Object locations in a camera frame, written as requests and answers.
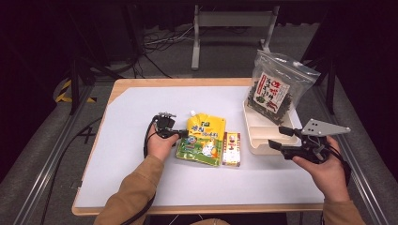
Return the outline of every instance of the metal frame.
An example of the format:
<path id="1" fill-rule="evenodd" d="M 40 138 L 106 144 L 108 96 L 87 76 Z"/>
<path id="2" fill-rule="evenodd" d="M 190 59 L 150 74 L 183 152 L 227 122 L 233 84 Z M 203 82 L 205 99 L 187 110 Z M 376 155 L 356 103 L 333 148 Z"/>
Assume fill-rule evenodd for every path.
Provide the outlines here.
<path id="1" fill-rule="evenodd" d="M 269 53 L 269 42 L 278 17 L 278 11 L 279 6 L 274 7 L 272 11 L 200 11 L 196 5 L 193 19 L 195 38 L 191 69 L 199 69 L 199 28 L 201 26 L 264 26 L 268 29 L 267 36 L 265 39 L 260 39 L 260 43 L 262 49 Z"/>

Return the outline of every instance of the brown sleeve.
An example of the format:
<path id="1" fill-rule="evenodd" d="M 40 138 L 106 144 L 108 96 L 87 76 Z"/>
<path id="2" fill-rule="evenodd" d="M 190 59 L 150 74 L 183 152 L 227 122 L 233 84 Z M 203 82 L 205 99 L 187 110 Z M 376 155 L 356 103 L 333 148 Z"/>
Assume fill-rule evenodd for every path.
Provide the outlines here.
<path id="1" fill-rule="evenodd" d="M 123 179 L 119 191 L 108 199 L 94 224 L 121 224 L 140 212 L 154 196 L 163 167 L 158 158 L 147 156 Z M 144 220 L 142 216 L 133 224 L 143 224 Z"/>
<path id="2" fill-rule="evenodd" d="M 323 207 L 327 225 L 362 225 L 365 222 L 352 201 L 330 202 L 325 200 Z"/>

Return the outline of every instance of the aluminum rail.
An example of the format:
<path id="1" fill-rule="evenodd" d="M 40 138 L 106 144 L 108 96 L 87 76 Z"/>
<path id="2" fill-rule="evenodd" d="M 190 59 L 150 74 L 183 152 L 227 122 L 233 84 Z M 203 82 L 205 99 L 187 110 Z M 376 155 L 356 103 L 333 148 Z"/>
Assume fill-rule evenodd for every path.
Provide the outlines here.
<path id="1" fill-rule="evenodd" d="M 38 205 L 41 195 L 43 194 L 48 182 L 50 181 L 55 171 L 56 164 L 61 159 L 62 152 L 65 149 L 69 137 L 69 134 L 79 118 L 79 114 L 82 112 L 85 100 L 89 98 L 93 86 L 84 86 L 80 97 L 80 105 L 76 109 L 76 112 L 69 117 L 67 123 L 64 125 L 61 134 L 59 135 L 52 152 L 47 158 L 41 172 L 38 174 L 35 184 L 30 190 L 18 216 L 14 220 L 14 225 L 27 224 L 29 218 L 32 216 L 33 211 Z"/>
<path id="2" fill-rule="evenodd" d="M 322 91 L 321 87 L 314 86 L 313 90 L 319 102 L 319 105 L 322 107 L 322 110 L 324 111 L 329 121 L 332 124 L 339 125 L 336 117 L 329 113 L 328 107 L 325 104 L 326 96 Z M 344 135 L 337 135 L 336 139 L 339 142 L 341 148 L 343 149 L 342 153 L 343 157 L 345 158 L 345 160 L 347 160 L 347 162 L 351 166 L 352 169 L 351 177 L 355 182 L 358 191 L 360 192 L 360 195 L 368 209 L 370 216 L 372 217 L 374 224 L 389 225 L 389 222 L 387 221 L 387 218 L 384 215 L 380 207 L 380 204 L 378 203 L 374 193 L 372 192 L 371 187 L 369 186 L 368 180 L 366 179 L 362 169 L 360 168 L 359 163 L 357 162 L 354 154 L 352 153 L 351 147 L 348 144 L 347 139 L 345 138 Z"/>

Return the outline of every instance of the snack package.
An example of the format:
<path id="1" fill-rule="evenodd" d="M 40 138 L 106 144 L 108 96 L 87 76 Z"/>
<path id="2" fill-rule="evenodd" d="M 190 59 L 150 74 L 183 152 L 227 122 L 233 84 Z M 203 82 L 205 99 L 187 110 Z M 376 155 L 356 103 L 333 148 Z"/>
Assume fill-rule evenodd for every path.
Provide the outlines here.
<path id="1" fill-rule="evenodd" d="M 253 86 L 247 104 L 278 126 L 320 75 L 279 53 L 258 51 L 254 64 Z"/>
<path id="2" fill-rule="evenodd" d="M 222 165 L 240 166 L 240 133 L 225 132 L 222 144 Z"/>
<path id="3" fill-rule="evenodd" d="M 226 121 L 205 113 L 191 113 L 187 121 L 188 137 L 181 139 L 176 157 L 220 166 Z"/>

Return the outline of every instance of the person's left hand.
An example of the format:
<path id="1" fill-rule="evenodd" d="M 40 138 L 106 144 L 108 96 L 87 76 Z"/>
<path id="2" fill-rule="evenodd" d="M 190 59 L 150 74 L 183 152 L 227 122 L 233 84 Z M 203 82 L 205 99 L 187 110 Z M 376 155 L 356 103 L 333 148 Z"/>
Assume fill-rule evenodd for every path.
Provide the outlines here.
<path id="1" fill-rule="evenodd" d="M 173 144 L 178 140 L 178 134 L 175 134 L 170 138 L 163 139 L 154 133 L 155 126 L 152 125 L 148 133 L 148 137 L 150 137 L 147 144 L 148 154 L 164 162 L 164 160 L 166 160 L 170 155 Z"/>

